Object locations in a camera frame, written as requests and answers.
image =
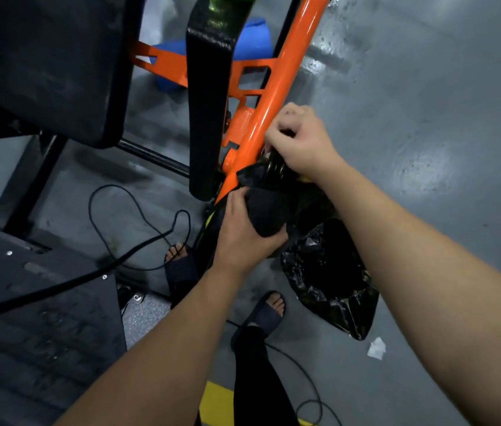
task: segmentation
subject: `yellow floor marking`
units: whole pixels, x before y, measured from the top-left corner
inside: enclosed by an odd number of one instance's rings
[[[207,381],[199,406],[201,421],[209,426],[234,426],[233,391]],[[299,419],[303,426],[311,423]]]

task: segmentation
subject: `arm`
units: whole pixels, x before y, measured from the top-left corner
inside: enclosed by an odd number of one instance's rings
[[[104,373],[56,426],[193,426],[218,339],[247,274],[286,240],[260,237],[246,189],[229,194],[213,266],[154,329]]]
[[[501,273],[346,164],[311,108],[285,107],[267,140],[332,200],[432,378],[468,419],[501,424]]]

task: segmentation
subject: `forearm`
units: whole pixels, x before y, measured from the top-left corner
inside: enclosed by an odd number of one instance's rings
[[[212,267],[57,426],[192,426],[242,276]]]
[[[424,366],[474,419],[501,416],[501,273],[341,159],[318,184]]]

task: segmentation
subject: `orange tube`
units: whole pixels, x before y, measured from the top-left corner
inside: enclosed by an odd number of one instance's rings
[[[271,69],[270,78],[260,102],[240,141],[240,147],[238,150],[229,151],[230,153],[236,152],[236,155],[227,167],[223,167],[226,179],[218,194],[217,201],[237,187],[239,184],[237,171],[256,162],[264,147],[264,133],[282,109],[328,3],[329,0],[302,0],[276,64]]]

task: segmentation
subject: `hand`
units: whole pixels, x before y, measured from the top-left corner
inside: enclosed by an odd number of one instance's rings
[[[229,193],[225,218],[218,234],[213,267],[246,277],[257,264],[288,240],[286,226],[270,237],[260,236],[249,220],[245,193],[240,188]]]
[[[281,133],[289,129],[294,138]],[[323,122],[309,106],[288,103],[265,133],[265,141],[280,153],[288,166],[317,182],[332,161],[340,160]]]

